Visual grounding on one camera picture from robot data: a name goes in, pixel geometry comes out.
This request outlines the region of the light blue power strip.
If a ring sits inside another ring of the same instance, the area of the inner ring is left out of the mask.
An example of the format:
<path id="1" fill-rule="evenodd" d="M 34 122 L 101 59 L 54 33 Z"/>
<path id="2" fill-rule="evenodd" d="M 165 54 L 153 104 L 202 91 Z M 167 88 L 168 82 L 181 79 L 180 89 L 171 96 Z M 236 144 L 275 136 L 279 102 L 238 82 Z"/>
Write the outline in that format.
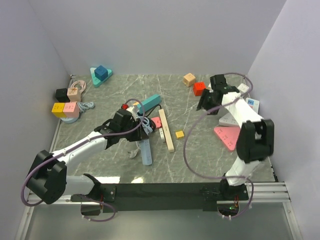
<path id="1" fill-rule="evenodd" d="M 152 154 L 151 154 L 151 147 L 150 147 L 150 140 L 144 139 L 139 142 L 140 151 L 141 151 L 141 159 L 142 164 L 144 166 L 150 166 L 153 163 Z"/>

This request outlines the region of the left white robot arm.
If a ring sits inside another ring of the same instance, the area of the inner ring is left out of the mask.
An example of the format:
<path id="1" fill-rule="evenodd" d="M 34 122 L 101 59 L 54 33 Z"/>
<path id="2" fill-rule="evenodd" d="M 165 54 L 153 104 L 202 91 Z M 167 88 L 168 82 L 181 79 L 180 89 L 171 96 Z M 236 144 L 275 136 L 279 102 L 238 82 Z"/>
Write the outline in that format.
<path id="1" fill-rule="evenodd" d="M 154 122 L 148 117 L 119 109 L 113 118 L 106 120 L 76 143 L 54 152 L 39 152 L 26 176 L 24 186 L 48 205 L 63 195 L 78 195 L 93 202 L 112 200 L 95 177 L 88 173 L 68 177 L 68 168 L 110 148 L 120 139 L 129 142 L 147 140 L 155 128 Z"/>

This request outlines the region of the beige power strip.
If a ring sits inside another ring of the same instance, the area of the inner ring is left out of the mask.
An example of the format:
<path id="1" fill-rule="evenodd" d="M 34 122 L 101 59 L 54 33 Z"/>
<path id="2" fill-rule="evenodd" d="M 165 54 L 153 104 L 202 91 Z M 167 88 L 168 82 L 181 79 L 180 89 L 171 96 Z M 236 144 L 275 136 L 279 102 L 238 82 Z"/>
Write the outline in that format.
<path id="1" fill-rule="evenodd" d="M 175 151 L 175 148 L 174 148 L 173 140 L 171 137 L 170 128 L 169 128 L 169 125 L 167 122 L 167 117 L 166 117 L 165 111 L 164 111 L 164 109 L 159 109 L 158 113 L 159 113 L 159 117 L 161 120 L 162 129 L 163 129 L 168 152 L 173 153 Z"/>

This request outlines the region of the white plug adapter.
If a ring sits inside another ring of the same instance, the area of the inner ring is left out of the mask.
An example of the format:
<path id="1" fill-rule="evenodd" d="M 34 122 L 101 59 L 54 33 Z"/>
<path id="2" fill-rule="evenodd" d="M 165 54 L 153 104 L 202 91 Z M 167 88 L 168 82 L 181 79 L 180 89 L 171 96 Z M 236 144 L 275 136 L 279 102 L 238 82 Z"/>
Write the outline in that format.
<path id="1" fill-rule="evenodd" d="M 166 138 L 165 138 L 165 134 L 164 134 L 163 128 L 161 127 L 158 130 L 159 130 L 159 134 L 160 134 L 160 138 L 161 138 L 162 142 L 165 143 L 166 142 Z"/>

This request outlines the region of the pink plug adapter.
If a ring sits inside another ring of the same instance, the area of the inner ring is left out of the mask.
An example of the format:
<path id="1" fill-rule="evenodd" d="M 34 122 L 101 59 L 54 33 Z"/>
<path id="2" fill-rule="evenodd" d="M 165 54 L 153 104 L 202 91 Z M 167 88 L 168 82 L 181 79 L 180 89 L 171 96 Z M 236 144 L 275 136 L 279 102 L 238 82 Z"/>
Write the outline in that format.
<path id="1" fill-rule="evenodd" d="M 154 130 L 160 129 L 160 128 L 162 127 L 162 122 L 161 122 L 161 119 L 160 119 L 159 116 L 157 116 L 157 117 L 152 117 L 152 118 L 151 118 L 151 121 L 153 122 L 153 123 L 152 123 L 152 128 L 153 128 Z"/>

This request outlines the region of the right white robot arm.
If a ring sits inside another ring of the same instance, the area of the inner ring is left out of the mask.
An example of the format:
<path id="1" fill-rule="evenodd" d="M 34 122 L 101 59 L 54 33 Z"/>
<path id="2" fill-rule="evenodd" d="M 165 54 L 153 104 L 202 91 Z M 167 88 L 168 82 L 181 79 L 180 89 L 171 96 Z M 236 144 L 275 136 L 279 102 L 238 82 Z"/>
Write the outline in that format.
<path id="1" fill-rule="evenodd" d="M 264 119 L 244 100 L 240 90 L 227 84 L 224 74 L 210 78 L 210 90 L 205 89 L 197 109 L 207 110 L 208 115 L 217 115 L 218 106 L 223 106 L 238 124 L 240 131 L 236 141 L 237 158 L 220 181 L 219 193 L 226 200 L 241 193 L 246 179 L 260 162 L 274 152 L 274 122 Z"/>

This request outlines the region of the yellow plug adapter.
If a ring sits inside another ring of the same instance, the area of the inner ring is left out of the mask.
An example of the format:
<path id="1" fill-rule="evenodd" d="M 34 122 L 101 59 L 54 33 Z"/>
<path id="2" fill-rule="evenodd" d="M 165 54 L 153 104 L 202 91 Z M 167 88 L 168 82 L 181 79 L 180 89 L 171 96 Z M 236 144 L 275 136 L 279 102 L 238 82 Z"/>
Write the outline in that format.
<path id="1" fill-rule="evenodd" d="M 185 134 L 184 134 L 184 132 L 182 130 L 177 130 L 175 132 L 175 136 L 176 136 L 177 139 L 182 139 L 182 138 L 185 137 Z"/>

